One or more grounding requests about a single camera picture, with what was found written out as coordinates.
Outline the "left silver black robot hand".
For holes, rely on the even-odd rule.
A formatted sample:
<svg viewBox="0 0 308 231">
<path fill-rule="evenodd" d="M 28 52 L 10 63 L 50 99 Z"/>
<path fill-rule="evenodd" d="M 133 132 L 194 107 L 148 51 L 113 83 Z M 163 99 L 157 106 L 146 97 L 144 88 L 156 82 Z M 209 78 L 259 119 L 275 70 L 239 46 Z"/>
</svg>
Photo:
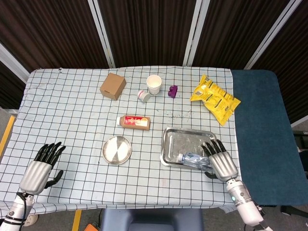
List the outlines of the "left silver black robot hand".
<svg viewBox="0 0 308 231">
<path fill-rule="evenodd" d="M 66 148 L 61 144 L 61 142 L 45 144 L 40 148 L 34 160 L 28 165 L 19 184 L 19 188 L 23 193 L 38 195 L 61 179 L 64 173 L 63 170 L 60 170 L 52 180 L 48 180 L 53 167 Z"/>
</svg>

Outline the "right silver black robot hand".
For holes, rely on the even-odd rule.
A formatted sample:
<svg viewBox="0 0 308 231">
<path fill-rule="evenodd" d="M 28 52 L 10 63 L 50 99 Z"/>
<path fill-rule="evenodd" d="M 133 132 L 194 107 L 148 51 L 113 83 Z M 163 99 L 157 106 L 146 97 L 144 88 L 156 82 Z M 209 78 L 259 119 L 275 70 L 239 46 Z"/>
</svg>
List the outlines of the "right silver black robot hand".
<svg viewBox="0 0 308 231">
<path fill-rule="evenodd" d="M 238 177 L 238 169 L 220 140 L 217 139 L 211 143 L 206 142 L 205 145 L 200 145 L 200 147 L 209 158 L 215 175 L 220 181 L 227 182 Z"/>
</svg>

